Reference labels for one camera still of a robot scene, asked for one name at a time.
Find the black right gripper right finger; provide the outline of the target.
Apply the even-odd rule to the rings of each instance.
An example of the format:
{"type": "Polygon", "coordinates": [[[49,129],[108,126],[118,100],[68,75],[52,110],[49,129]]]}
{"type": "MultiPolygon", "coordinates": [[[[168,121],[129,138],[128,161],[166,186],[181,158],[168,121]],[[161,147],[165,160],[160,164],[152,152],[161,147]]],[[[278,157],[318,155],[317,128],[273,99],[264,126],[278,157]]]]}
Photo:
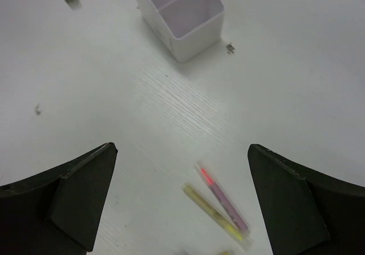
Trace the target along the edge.
{"type": "Polygon", "coordinates": [[[364,254],[364,187],[260,144],[248,162],[273,254],[364,254]]]}

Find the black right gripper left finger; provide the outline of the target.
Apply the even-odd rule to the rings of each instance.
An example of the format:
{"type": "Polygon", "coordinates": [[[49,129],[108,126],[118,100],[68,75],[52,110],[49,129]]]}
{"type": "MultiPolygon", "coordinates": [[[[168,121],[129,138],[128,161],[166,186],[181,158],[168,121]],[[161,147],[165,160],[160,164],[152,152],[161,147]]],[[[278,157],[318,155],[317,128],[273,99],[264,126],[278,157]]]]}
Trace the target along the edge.
{"type": "Polygon", "coordinates": [[[1,254],[93,251],[116,158],[115,144],[105,143],[1,186],[1,254]]]}

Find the pink purple highlighter pen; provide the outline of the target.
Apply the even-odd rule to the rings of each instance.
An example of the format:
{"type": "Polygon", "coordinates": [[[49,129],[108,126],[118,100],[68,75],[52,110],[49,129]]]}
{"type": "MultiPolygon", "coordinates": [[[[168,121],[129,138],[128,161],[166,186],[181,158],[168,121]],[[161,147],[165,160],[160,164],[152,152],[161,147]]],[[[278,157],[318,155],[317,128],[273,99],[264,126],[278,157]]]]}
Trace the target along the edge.
{"type": "Polygon", "coordinates": [[[233,224],[237,227],[237,229],[241,233],[249,232],[248,224],[246,223],[244,218],[242,218],[238,210],[236,210],[229,196],[222,190],[218,181],[214,178],[212,173],[206,167],[204,167],[204,165],[200,161],[196,163],[196,170],[201,178],[204,180],[207,187],[211,190],[216,199],[219,201],[219,203],[221,204],[227,215],[230,217],[233,224]]]}

